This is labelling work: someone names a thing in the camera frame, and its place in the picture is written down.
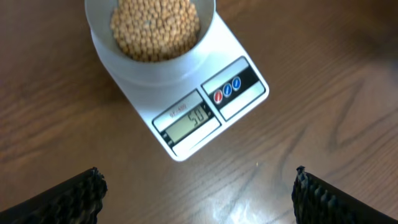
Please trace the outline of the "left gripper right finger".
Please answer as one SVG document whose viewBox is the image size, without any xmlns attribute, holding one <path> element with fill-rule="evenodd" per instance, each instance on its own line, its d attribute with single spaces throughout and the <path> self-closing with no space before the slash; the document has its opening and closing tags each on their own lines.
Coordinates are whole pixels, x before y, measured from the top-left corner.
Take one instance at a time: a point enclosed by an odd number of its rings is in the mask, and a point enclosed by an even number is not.
<svg viewBox="0 0 398 224">
<path fill-rule="evenodd" d="M 315 175 L 297 168 L 292 190 L 297 224 L 397 224 L 397 220 L 366 205 Z"/>
</svg>

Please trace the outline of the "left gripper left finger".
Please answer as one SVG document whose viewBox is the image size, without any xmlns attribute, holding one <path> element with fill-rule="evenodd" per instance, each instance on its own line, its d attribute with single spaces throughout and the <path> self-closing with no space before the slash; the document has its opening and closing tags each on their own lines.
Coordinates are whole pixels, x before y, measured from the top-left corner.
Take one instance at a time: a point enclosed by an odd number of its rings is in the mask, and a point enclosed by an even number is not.
<svg viewBox="0 0 398 224">
<path fill-rule="evenodd" d="M 108 191 L 95 167 L 1 212 L 1 223 L 96 224 Z"/>
</svg>

